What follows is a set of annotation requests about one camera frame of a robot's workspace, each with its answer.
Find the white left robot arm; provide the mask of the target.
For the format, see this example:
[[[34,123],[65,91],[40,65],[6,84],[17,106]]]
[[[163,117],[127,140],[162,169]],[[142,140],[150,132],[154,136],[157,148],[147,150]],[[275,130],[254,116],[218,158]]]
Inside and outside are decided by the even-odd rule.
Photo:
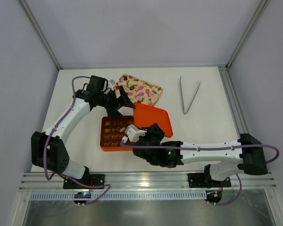
[[[70,159],[65,143],[77,124],[95,107],[106,110],[109,118],[122,118],[122,107],[135,108],[123,86],[117,97],[113,85],[107,79],[95,75],[82,89],[73,89],[72,102],[63,114],[45,131],[34,132],[31,136],[31,160],[34,166],[43,168],[47,180],[58,174],[80,187],[89,188],[89,168]]]

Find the orange box lid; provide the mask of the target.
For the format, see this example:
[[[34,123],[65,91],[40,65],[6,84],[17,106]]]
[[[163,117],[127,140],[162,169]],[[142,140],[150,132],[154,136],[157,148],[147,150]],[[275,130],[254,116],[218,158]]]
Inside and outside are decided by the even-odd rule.
[[[134,105],[133,118],[137,128],[150,127],[156,123],[165,133],[165,137],[171,138],[173,136],[171,121],[166,110],[139,102]]]

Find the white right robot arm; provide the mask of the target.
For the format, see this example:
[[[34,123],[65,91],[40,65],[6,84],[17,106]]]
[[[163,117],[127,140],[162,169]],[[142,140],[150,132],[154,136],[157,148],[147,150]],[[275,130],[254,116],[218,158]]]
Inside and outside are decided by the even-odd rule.
[[[162,142],[165,134],[156,123],[142,129],[129,125],[125,133],[134,143],[133,154],[153,166],[175,168],[178,165],[207,162],[204,167],[207,187],[242,172],[253,176],[268,173],[261,143],[247,133],[232,141],[202,145],[182,141]]]

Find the orange chocolate box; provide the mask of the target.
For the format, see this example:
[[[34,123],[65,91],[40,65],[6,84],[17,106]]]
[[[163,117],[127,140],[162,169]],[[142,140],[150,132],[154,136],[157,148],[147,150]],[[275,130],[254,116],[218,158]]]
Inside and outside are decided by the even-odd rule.
[[[109,117],[103,117],[101,120],[100,129],[100,147],[104,152],[116,152],[116,151],[132,151],[129,147],[123,147],[120,145],[122,137],[125,136],[125,131],[119,130],[124,127],[133,124],[133,116],[125,115],[123,118],[111,119]]]

